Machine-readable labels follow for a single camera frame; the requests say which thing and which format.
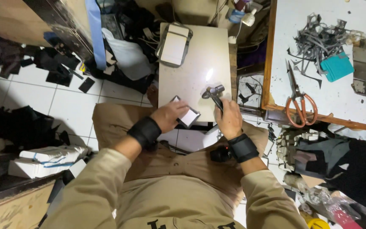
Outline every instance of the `khaki shirt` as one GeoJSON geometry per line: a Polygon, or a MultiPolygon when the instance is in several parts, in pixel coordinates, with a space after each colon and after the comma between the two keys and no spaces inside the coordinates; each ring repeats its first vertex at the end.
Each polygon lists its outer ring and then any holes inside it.
{"type": "MultiPolygon", "coordinates": [[[[223,194],[184,175],[124,183],[131,162],[102,149],[63,192],[63,201],[41,229],[243,229],[223,194]],[[117,210],[116,218],[112,211],[117,210]]],[[[248,229],[306,229],[294,201],[269,170],[241,180],[248,229]]]]}

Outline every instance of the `hand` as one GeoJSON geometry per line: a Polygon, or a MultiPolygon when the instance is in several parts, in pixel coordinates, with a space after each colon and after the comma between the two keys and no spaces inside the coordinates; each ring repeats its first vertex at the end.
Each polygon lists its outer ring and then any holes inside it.
{"type": "Polygon", "coordinates": [[[240,106],[235,101],[228,101],[227,99],[221,99],[222,107],[224,109],[221,117],[221,110],[216,106],[214,109],[214,115],[216,122],[222,134],[231,140],[242,134],[242,115],[240,112],[240,106]]]}
{"type": "Polygon", "coordinates": [[[189,109],[186,101],[169,102],[153,112],[150,117],[155,120],[164,134],[174,129],[178,124],[176,119],[186,115],[189,109]]]}

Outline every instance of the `person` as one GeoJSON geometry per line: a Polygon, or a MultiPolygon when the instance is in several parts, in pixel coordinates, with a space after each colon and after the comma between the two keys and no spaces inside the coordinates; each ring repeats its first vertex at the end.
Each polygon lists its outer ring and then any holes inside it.
{"type": "MultiPolygon", "coordinates": [[[[157,107],[153,95],[148,91],[157,107]]],[[[234,101],[222,102],[223,114],[215,108],[215,116],[224,137],[185,156],[161,144],[152,152],[145,149],[175,128],[189,109],[186,102],[155,111],[97,104],[93,124],[100,151],[64,188],[62,202],[41,229],[242,229],[233,217],[244,193],[248,229],[307,228],[259,157],[268,131],[243,122],[234,101]],[[227,143],[235,159],[212,161],[210,151],[227,143]]]]}

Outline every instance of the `beige pants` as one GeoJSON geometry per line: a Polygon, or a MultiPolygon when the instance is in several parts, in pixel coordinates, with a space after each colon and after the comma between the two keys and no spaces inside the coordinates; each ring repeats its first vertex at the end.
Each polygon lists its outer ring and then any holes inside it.
{"type": "MultiPolygon", "coordinates": [[[[126,132],[142,117],[150,115],[153,108],[111,103],[97,104],[93,113],[94,130],[99,149],[117,143],[126,132]]],[[[268,142],[268,130],[243,122],[242,130],[257,146],[262,156],[268,142]]],[[[225,163],[210,160],[210,151],[226,144],[222,137],[217,143],[182,156],[170,151],[161,144],[155,152],[143,151],[132,163],[125,182],[167,175],[186,175],[196,177],[227,195],[235,205],[243,198],[240,180],[244,176],[239,164],[231,159],[225,163]]]]}

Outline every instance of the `hammer handle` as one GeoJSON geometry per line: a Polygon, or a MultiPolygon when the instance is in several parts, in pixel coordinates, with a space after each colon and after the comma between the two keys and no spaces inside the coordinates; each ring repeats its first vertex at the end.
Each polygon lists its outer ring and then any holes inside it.
{"type": "Polygon", "coordinates": [[[222,107],[222,101],[220,98],[218,97],[212,97],[213,101],[216,103],[217,107],[221,110],[221,113],[223,111],[223,107],[222,107]]]}

